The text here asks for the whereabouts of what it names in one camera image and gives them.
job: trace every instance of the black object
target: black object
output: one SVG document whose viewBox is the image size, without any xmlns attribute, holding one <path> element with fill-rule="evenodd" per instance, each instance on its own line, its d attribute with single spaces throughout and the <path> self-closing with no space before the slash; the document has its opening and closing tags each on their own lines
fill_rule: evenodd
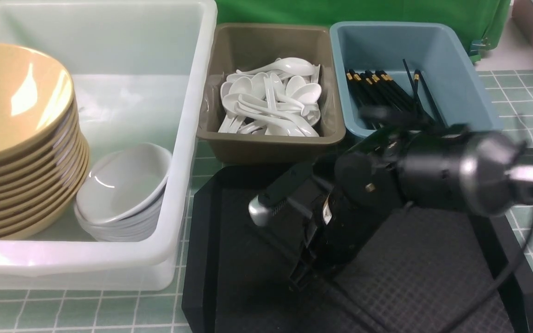
<svg viewBox="0 0 533 333">
<path fill-rule="evenodd" d="M 323 282 L 289 289 L 303 217 L 286 207 L 260 229 L 246 210 L 288 168 L 230 166 L 195 194 L 182 300 L 193 333 L 379 329 Z M 427 333 L 484 291 L 519 248 L 505 217 L 412 208 L 392 215 L 336 281 L 394 332 Z M 455 331 L 533 333 L 527 262 Z"/>
</svg>

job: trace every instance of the white plastic spoon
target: white plastic spoon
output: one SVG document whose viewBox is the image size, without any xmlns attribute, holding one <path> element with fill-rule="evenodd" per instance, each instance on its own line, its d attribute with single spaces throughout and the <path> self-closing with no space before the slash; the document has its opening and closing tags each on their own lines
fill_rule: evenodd
<svg viewBox="0 0 533 333">
<path fill-rule="evenodd" d="M 267 72 L 273 69 L 279 69 L 289 74 L 300 76 L 311 76 L 314 73 L 314 65 L 312 65 L 309 61 L 305 61 L 304 59 L 295 57 L 279 59 L 273 63 L 269 63 L 269 65 L 262 66 L 253 70 L 248 70 L 247 72 L 237 70 L 236 73 L 257 74 L 260 72 Z"/>
<path fill-rule="evenodd" d="M 246 116 L 256 120 L 262 120 L 265 123 L 268 123 L 268 128 L 270 128 L 273 135 L 284 135 L 284 136 L 305 136 L 303 132 L 297 128 L 297 126 L 290 122 L 289 120 L 277 119 L 269 116 L 264 116 L 262 114 L 248 112 L 243 109 L 243 105 L 236 104 L 234 107 L 234 112 L 240 116 Z"/>
<path fill-rule="evenodd" d="M 252 103 L 254 105 L 258 105 L 258 106 L 261 106 L 261 107 L 268 107 L 267 105 L 267 102 L 266 101 L 263 101 L 262 99 L 257 99 L 256 97 L 252 96 L 252 95 L 243 95 L 242 98 L 244 99 L 244 101 L 248 102 L 248 103 Z M 316 103 L 312 103 L 312 104 L 304 104 L 305 108 L 307 108 L 308 110 L 318 110 L 319 107 L 318 107 L 318 104 Z M 279 111 L 288 111 L 288 110 L 301 110 L 302 108 L 300 107 L 296 107 L 294 105 L 291 105 L 289 103 L 277 103 L 277 110 Z"/>
<path fill-rule="evenodd" d="M 227 95 L 231 89 L 231 82 L 224 82 L 222 84 L 222 87 L 219 89 L 219 95 L 223 99 L 225 95 Z"/>
<path fill-rule="evenodd" d="M 241 77 L 233 84 L 231 84 L 231 87 L 229 89 L 228 95 L 231 95 L 233 93 L 252 93 L 252 81 L 249 78 Z M 222 122 L 222 125 L 219 127 L 218 132 L 219 133 L 230 133 L 230 127 L 233 121 L 235 120 L 236 116 L 235 114 L 231 113 L 231 110 L 233 110 L 233 105 L 228 109 L 226 106 L 223 106 L 226 109 L 226 116 Z"/>
<path fill-rule="evenodd" d="M 272 73 L 270 78 L 275 92 L 275 99 L 284 103 L 292 104 L 296 107 L 300 107 L 302 109 L 302 116 L 307 116 L 305 105 L 285 95 L 285 87 L 283 86 L 283 82 L 281 82 L 281 78 L 279 78 L 279 76 L 275 73 Z"/>
<path fill-rule="evenodd" d="M 322 94 L 322 87 L 319 84 L 309 83 L 300 87 L 291 95 L 291 98 L 300 103 L 317 103 Z"/>
<path fill-rule="evenodd" d="M 266 73 L 258 73 L 252 76 L 252 96 L 257 99 L 264 99 L 266 96 L 264 79 L 268 78 Z"/>
<path fill-rule="evenodd" d="M 291 96 L 296 90 L 302 88 L 305 85 L 305 80 L 299 75 L 296 75 L 289 79 L 287 86 L 285 87 L 285 95 Z"/>
<path fill-rule="evenodd" d="M 310 77 L 310 83 L 319 83 L 320 81 L 320 65 L 314 66 L 314 73 Z"/>
<path fill-rule="evenodd" d="M 266 114 L 271 114 L 272 116 L 279 117 L 282 119 L 290 120 L 297 126 L 297 128 L 302 130 L 305 136 L 312 136 L 312 137 L 318 136 L 318 133 L 309 125 L 309 123 L 304 118 L 296 114 L 281 112 L 281 111 L 273 110 L 271 108 L 263 108 L 263 107 L 259 107 L 256 105 L 245 105 L 244 104 L 245 102 L 240 98 L 238 99 L 238 103 L 241 104 L 239 105 L 241 108 L 243 108 L 244 110 L 248 112 L 251 112 L 251 110 L 248 110 L 247 108 L 254 109 L 260 112 L 264 112 Z"/>
</svg>

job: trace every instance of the stack of tan bowls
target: stack of tan bowls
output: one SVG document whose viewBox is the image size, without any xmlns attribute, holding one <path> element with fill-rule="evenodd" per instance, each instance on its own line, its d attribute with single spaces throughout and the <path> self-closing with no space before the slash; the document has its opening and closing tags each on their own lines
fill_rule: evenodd
<svg viewBox="0 0 533 333">
<path fill-rule="evenodd" d="M 38 51 L 0 44 L 0 239 L 53 224 L 88 167 L 68 71 Z"/>
</svg>

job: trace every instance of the table surface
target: table surface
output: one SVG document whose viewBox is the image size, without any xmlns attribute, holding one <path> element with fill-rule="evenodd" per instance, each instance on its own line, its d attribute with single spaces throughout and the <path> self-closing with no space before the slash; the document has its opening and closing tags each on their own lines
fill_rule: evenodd
<svg viewBox="0 0 533 333">
<path fill-rule="evenodd" d="M 500 43 L 499 49 L 507 47 Z M 501 68 L 503 62 L 483 60 L 478 69 Z M 526 65 L 507 64 L 512 68 Z M 527 137 L 533 146 L 533 69 L 479 71 L 505 133 Z M 188 230 L 192 198 L 214 173 L 222 168 L 206 142 L 198 142 L 186 223 L 180 240 L 180 256 L 174 282 L 162 291 L 63 291 L 0 290 L 0 333 L 189 333 L 180 310 L 186 273 Z M 531 207 L 514 207 L 507 213 L 518 240 L 524 238 Z M 527 251 L 533 269 L 533 243 Z"/>
</svg>

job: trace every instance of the green backdrop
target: green backdrop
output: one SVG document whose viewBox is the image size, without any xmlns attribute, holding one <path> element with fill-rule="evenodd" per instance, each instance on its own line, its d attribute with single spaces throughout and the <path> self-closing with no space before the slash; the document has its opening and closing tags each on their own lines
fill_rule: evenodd
<svg viewBox="0 0 533 333">
<path fill-rule="evenodd" d="M 217 0 L 218 23 L 327 25 L 339 21 L 413 21 L 450 26 L 471 55 L 497 46 L 510 0 Z"/>
</svg>

